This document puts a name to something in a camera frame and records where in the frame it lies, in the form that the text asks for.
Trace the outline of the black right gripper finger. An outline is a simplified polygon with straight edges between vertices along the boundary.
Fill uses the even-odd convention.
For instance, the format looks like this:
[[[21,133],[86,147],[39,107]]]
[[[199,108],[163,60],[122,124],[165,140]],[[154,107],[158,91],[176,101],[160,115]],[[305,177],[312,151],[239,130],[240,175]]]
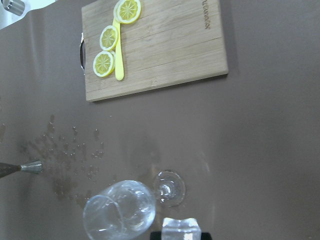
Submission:
[[[162,232],[161,231],[153,231],[150,233],[150,240],[161,240],[162,239]],[[201,240],[212,240],[212,236],[209,232],[202,232],[201,233]]]

